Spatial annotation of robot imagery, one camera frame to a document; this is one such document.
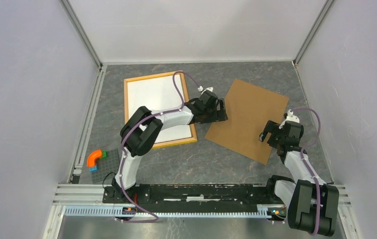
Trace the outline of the brown cardboard backing board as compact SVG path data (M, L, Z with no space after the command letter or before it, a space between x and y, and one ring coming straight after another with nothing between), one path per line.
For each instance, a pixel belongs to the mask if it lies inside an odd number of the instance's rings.
M266 165L272 148L259 136L269 120L281 121L289 97L235 79L224 101L228 120L212 123L205 138Z

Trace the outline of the aluminium extrusion frame rail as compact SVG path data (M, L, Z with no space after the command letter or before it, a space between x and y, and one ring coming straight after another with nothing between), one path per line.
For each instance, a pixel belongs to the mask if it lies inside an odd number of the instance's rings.
M105 187L107 186L96 184L58 185L45 236L55 238L58 235L63 216L104 216L126 219L133 216L148 217L153 214L149 211L125 212L123 204L103 203ZM282 206L258 205L257 211L253 213L159 213L155 215L160 218L257 218L281 221L286 214L287 208Z

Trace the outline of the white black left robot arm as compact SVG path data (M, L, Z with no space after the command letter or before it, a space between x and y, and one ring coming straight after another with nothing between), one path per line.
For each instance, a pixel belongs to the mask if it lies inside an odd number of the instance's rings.
M112 180L115 197L122 203L133 199L133 186L142 157L155 144L160 132L181 125L226 121L225 101L214 92L205 90L200 97L181 106L162 111L139 107L121 129L122 155L119 170Z

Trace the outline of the blue toy brick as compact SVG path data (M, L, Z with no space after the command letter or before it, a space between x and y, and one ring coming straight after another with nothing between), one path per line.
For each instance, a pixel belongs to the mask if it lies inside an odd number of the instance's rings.
M93 167L89 167L89 172L97 172L98 171L98 166L97 165L95 165L95 166L93 166Z

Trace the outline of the grey lego baseplate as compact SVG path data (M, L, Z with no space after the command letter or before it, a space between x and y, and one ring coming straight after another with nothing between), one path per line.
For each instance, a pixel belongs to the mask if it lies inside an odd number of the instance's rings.
M95 161L96 170L91 170L92 182L94 184L101 183L104 178L113 177L114 173L119 170L120 155L118 149L105 151L106 156Z

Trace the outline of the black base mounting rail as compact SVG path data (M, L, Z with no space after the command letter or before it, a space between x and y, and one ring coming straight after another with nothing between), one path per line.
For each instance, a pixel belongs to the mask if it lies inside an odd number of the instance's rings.
M125 212L159 213L253 213L258 205L288 203L266 184L138 184L123 193L107 186L103 203L123 204Z

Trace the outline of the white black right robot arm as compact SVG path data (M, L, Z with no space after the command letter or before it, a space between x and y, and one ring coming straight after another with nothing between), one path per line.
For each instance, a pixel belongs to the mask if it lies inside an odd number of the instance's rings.
M331 237L337 222L339 191L311 166L306 150L299 145L303 133L304 127L297 121L266 123L259 141L276 149L292 177L273 175L267 181L265 197L271 203L282 200L287 206L290 228Z

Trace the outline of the orange curved toy block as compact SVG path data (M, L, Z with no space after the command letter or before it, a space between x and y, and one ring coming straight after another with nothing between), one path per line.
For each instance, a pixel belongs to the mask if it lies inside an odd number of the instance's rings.
M97 161L103 157L102 150L98 149L89 154L87 158L87 167L92 168L97 166Z

